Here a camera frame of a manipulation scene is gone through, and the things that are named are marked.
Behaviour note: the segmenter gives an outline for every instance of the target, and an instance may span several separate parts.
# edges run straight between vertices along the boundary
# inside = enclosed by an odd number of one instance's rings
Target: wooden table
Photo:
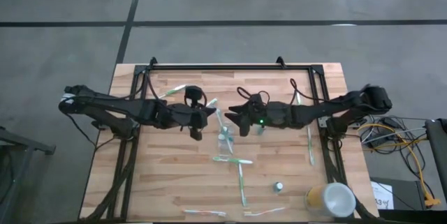
[[[130,92],[134,64],[116,67],[110,94],[125,96]],[[331,98],[347,92],[341,64],[323,64]],[[181,70],[154,71],[151,80],[155,92],[162,94],[181,84],[196,84],[206,93],[208,100],[218,98],[217,107],[223,112],[228,106],[243,104],[246,100],[236,92],[244,87],[251,93],[267,91],[271,100],[289,102],[293,77],[298,89],[311,96],[309,76],[302,70]],[[169,103],[183,103],[183,92],[164,99]],[[313,102],[305,98],[303,104]],[[245,195],[252,212],[277,207],[283,211],[259,217],[244,216],[234,164],[215,162],[218,154],[218,121],[215,115],[208,119],[203,130],[203,140],[195,141],[188,131],[179,128],[159,130],[142,127],[138,145],[137,163],[131,188],[127,221],[324,221],[313,216],[304,206],[305,193],[315,185],[325,184],[325,168],[316,122],[311,125],[315,166],[309,163],[307,132],[266,128],[263,135],[251,127],[249,136],[235,136],[234,156],[252,160],[253,165],[243,165]],[[100,134],[98,143],[111,137],[110,132]],[[94,156],[93,165],[80,217],[88,216],[110,189],[115,171],[119,141],[111,142]],[[343,140],[342,157],[349,186],[358,199],[378,216],[362,147],[358,138]],[[280,181],[284,189],[275,194],[274,182]],[[117,209],[121,208],[118,200]],[[226,218],[184,214],[184,209],[225,211]]]

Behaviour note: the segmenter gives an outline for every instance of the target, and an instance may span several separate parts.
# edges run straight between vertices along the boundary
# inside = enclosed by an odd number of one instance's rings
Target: concrete floor
[[[131,0],[0,0],[0,22],[124,21]],[[135,20],[443,19],[447,0],[140,0]],[[57,145],[35,155],[17,223],[73,221],[93,150],[57,109],[66,85],[106,92],[123,28],[0,28],[0,125]],[[392,114],[446,117],[447,26],[134,28],[124,63],[342,62],[349,89],[385,87]],[[97,132],[76,118],[87,134]],[[421,121],[407,122],[419,127]],[[424,177],[446,209],[428,143]],[[365,154],[372,177],[415,180],[398,154]]]

